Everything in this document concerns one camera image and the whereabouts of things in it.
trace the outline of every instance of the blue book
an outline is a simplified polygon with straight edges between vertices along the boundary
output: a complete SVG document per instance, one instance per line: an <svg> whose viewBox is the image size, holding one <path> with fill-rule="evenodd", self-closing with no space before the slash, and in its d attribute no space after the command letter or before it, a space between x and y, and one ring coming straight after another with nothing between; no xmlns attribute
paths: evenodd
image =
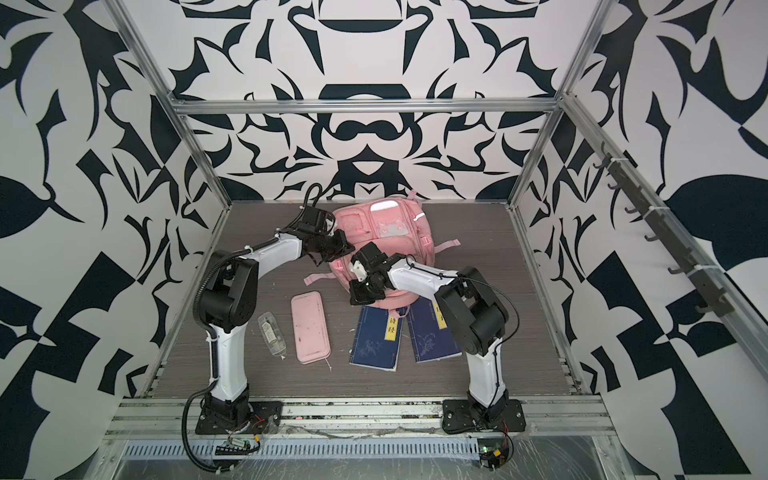
<svg viewBox="0 0 768 480"><path fill-rule="evenodd" d="M389 316L388 310L364 306L357 323L349 363L394 372L405 321L405 318Z"/></svg>
<svg viewBox="0 0 768 480"><path fill-rule="evenodd" d="M421 296L411 305L407 318L416 363L462 354L462 349L456 345L437 303Z"/></svg>

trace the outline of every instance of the pink pencil case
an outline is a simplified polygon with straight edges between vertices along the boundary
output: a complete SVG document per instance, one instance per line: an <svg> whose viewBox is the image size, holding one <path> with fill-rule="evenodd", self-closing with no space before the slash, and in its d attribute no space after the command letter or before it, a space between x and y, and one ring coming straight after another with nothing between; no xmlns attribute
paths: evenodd
<svg viewBox="0 0 768 480"><path fill-rule="evenodd" d="M326 359L331 354L326 314L320 292L297 295L290 301L296 357L301 363Z"/></svg>

